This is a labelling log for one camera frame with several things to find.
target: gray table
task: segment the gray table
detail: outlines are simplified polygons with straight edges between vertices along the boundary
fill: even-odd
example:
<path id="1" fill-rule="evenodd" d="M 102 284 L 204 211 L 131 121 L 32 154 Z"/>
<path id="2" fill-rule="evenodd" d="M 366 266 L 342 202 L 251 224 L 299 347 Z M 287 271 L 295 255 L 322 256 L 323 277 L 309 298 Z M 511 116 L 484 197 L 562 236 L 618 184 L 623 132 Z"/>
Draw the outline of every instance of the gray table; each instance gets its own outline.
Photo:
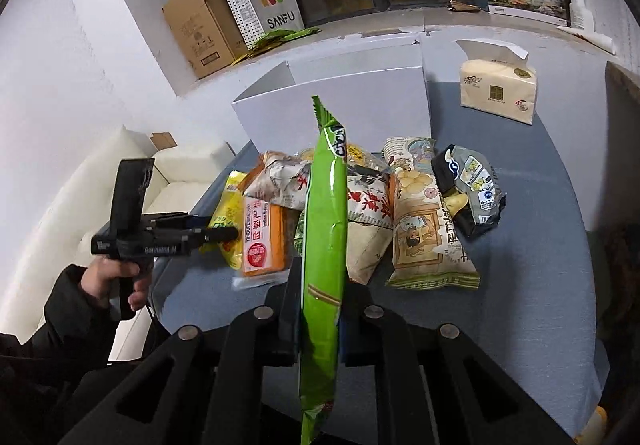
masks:
<path id="1" fill-rule="evenodd" d="M 569 176 L 544 125 L 526 126 L 460 106 L 458 83 L 429 86 L 437 148 L 460 144 L 486 155 L 507 193 L 497 228 L 473 243 L 463 240 L 482 275 L 478 291 L 455 287 L 404 291 L 385 287 L 387 252 L 371 282 L 374 301 L 413 324 L 462 328 L 571 436 L 600 398 L 603 367 L 594 367 L 595 298 L 587 239 Z M 419 135 L 420 133 L 388 133 Z M 248 171 L 257 151 L 249 143 L 212 184 L 194 212 L 210 215 L 228 171 Z M 229 324 L 260 305 L 265 287 L 234 292 L 221 254 L 158 263 L 152 301 L 161 323 L 203 330 Z M 297 371 L 268 368 L 263 401 L 299 417 Z M 326 431 L 363 444 L 376 443 L 371 368 L 338 371 L 335 408 Z"/>

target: black snack bag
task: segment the black snack bag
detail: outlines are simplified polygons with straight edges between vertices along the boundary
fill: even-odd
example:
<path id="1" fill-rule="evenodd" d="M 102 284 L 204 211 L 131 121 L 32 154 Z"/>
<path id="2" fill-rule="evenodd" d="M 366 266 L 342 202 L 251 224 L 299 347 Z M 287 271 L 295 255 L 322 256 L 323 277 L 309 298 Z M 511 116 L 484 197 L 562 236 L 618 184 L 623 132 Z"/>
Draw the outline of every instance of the black snack bag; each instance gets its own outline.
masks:
<path id="1" fill-rule="evenodd" d="M 477 237 L 498 224 L 506 196 L 483 154 L 449 146 L 431 160 L 431 166 L 445 203 L 453 196 L 466 196 L 464 206 L 451 213 L 466 237 Z"/>

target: green snack bag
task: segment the green snack bag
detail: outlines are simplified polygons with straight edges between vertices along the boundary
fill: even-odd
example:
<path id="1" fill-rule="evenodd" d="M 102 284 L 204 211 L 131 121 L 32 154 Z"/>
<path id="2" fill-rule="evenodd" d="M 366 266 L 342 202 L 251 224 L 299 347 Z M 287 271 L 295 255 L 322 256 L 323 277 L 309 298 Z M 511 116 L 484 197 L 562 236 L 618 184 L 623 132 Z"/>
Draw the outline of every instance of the green snack bag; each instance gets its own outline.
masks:
<path id="1" fill-rule="evenodd" d="M 296 233 L 293 236 L 293 247 L 296 251 L 302 255 L 302 247 L 304 244 L 305 238 L 305 213 L 300 213 L 300 218 L 298 218 L 298 224 L 296 225 Z"/>
<path id="2" fill-rule="evenodd" d="M 318 434 L 334 403 L 338 316 L 346 276 L 347 141 L 344 128 L 313 97 L 320 138 L 311 165 L 302 251 L 301 445 Z"/>

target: white sofa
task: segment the white sofa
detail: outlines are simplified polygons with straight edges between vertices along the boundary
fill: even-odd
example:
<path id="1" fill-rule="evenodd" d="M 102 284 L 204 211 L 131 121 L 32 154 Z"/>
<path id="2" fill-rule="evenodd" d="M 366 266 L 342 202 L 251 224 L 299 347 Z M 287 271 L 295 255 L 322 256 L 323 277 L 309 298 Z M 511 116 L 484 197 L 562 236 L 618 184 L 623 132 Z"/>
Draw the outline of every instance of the white sofa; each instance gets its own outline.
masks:
<path id="1" fill-rule="evenodd" d="M 142 133 L 114 132 L 90 154 L 60 189 L 25 241 L 22 255 L 0 306 L 0 332 L 25 342 L 44 322 L 44 304 L 60 271 L 70 263 L 87 266 L 90 240 L 109 219 L 111 198 L 123 158 L 156 159 L 143 213 L 189 212 L 233 158 L 226 144 L 177 146 L 156 152 Z M 116 331 L 110 360 L 139 358 L 150 319 L 146 309 Z"/>

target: person's hand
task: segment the person's hand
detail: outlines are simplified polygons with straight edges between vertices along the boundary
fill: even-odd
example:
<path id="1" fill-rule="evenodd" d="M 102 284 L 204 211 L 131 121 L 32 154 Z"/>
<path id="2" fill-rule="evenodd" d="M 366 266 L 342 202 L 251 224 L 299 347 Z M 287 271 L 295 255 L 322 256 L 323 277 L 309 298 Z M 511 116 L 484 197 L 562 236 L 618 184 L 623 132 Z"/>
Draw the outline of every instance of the person's hand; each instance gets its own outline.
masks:
<path id="1" fill-rule="evenodd" d="M 136 277 L 140 267 L 130 261 L 114 261 L 104 255 L 96 257 L 89 268 L 84 271 L 80 281 L 80 289 L 95 299 L 98 306 L 109 307 L 111 281 L 119 277 Z M 151 285 L 151 274 L 133 283 L 133 293 L 129 295 L 129 305 L 133 311 L 144 308 L 146 295 Z"/>

